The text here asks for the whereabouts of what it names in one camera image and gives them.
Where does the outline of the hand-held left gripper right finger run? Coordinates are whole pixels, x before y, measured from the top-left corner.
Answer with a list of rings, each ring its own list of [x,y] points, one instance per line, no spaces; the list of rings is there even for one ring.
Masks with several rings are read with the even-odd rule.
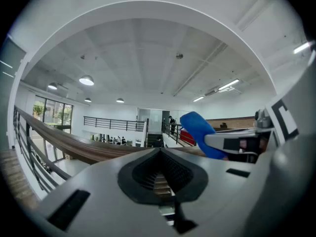
[[[160,237],[225,237],[237,220],[220,213],[242,191],[255,164],[211,159],[171,148],[161,149],[160,168],[175,192],[175,223],[161,226]]]

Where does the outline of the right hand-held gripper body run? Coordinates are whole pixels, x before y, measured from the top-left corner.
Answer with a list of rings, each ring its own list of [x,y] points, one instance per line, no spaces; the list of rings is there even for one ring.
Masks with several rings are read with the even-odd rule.
[[[297,124],[280,96],[256,111],[254,130],[257,154],[276,149],[299,134]]]

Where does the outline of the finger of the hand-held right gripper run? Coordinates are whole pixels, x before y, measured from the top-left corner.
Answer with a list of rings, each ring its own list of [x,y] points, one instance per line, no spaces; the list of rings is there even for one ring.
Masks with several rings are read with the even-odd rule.
[[[259,154],[259,135],[254,129],[233,129],[208,134],[204,137],[207,146],[228,154]]]

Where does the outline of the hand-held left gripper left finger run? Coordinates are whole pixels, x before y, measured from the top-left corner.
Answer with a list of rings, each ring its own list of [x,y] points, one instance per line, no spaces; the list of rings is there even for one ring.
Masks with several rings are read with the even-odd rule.
[[[96,163],[55,188],[37,208],[43,231],[50,237],[177,237],[157,206],[135,203],[118,185],[119,170],[150,152],[144,150]],[[76,190],[90,195],[63,231],[48,219]]]

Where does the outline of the blue cloth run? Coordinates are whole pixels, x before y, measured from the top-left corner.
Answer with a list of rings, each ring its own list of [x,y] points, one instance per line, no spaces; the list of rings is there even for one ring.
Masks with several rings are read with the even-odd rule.
[[[205,135],[215,134],[216,131],[200,114],[189,112],[180,117],[180,124],[193,137],[208,158],[227,159],[226,153],[205,143]]]

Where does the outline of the wooden railing with black bars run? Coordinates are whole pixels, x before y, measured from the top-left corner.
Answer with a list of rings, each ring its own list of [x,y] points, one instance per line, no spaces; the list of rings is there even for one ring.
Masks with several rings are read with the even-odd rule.
[[[135,154],[137,152],[148,153],[131,164],[124,166],[118,173],[118,185],[121,190],[137,203],[153,204],[159,201],[158,195],[154,192],[155,180],[158,173],[162,173],[166,182],[176,195],[184,200],[189,197],[191,200],[198,198],[205,189],[208,180],[206,173],[197,166],[192,166],[188,160],[180,160],[174,152],[191,154],[197,159],[204,159],[205,155],[199,150],[185,149],[150,149],[118,146],[83,139],[75,135],[63,132],[53,126],[49,126],[32,117],[18,107],[14,108],[14,129],[17,140],[21,146],[21,152],[29,154],[26,158],[30,164],[36,164],[33,170],[34,175],[39,178],[39,185],[50,194],[59,187],[59,184],[52,176],[45,171],[38,161],[39,159],[49,166],[64,181],[71,179],[71,176],[58,168],[39,149],[30,137],[30,130],[33,129],[38,135],[49,142],[63,153],[72,156],[82,162],[93,165],[106,160],[112,161],[115,158]]]

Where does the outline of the black metal balcony railing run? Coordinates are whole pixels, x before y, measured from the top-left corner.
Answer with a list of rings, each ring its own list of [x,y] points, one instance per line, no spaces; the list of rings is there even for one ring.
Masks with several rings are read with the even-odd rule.
[[[141,132],[147,130],[147,125],[144,121],[109,119],[109,118],[95,118],[83,117],[83,125],[97,128],[117,129],[125,131]]]

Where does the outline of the red table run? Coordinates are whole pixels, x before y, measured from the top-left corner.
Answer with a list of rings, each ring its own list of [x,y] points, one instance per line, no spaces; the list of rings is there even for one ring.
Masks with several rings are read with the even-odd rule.
[[[195,144],[195,140],[192,137],[192,135],[190,135],[186,130],[182,129],[180,131],[180,139],[183,141],[186,141],[187,143],[194,145]]]

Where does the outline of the ceiling air conditioner unit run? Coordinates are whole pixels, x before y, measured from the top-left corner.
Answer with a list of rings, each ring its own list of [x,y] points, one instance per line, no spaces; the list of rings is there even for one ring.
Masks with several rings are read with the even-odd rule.
[[[210,95],[213,95],[213,94],[216,94],[216,93],[224,93],[224,92],[233,92],[233,93],[236,93],[236,94],[239,94],[239,95],[242,94],[241,91],[235,89],[232,86],[228,86],[228,87],[225,87],[223,89],[219,89],[219,88],[213,87],[210,90],[208,90],[204,95],[205,95],[205,97],[207,97],[207,96],[210,96]]]

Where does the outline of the black door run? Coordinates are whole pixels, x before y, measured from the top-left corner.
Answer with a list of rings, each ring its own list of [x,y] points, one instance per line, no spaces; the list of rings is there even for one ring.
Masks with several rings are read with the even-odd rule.
[[[162,130],[166,123],[169,123],[170,111],[162,111]]]

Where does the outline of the dark staircase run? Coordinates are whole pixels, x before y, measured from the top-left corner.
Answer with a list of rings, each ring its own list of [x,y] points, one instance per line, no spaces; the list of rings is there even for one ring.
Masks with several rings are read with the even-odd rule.
[[[152,144],[153,144],[153,142],[156,140],[156,138],[159,137],[159,136],[161,136],[161,137],[163,138],[163,136],[162,136],[161,133],[158,133],[158,134],[148,134],[147,147],[153,148],[153,147],[152,147]]]

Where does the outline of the frosted glass partition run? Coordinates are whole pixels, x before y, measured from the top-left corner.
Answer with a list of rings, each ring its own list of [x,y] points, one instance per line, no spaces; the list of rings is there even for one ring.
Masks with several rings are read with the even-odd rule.
[[[162,110],[138,109],[138,121],[146,121],[150,134],[161,133]]]

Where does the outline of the white ceiling conduit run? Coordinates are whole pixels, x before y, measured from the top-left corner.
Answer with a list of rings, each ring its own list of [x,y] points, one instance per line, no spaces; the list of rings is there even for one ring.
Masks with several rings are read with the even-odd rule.
[[[193,72],[180,84],[177,90],[173,93],[176,97],[207,65],[209,65],[220,53],[222,53],[228,45],[220,41],[205,59],[202,59],[200,64],[193,70]]]

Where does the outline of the black-framed glass entrance doors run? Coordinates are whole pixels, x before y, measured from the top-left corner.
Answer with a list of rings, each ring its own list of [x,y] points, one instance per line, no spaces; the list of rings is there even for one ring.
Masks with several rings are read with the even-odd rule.
[[[35,96],[33,117],[54,126],[66,133],[71,133],[73,105]]]

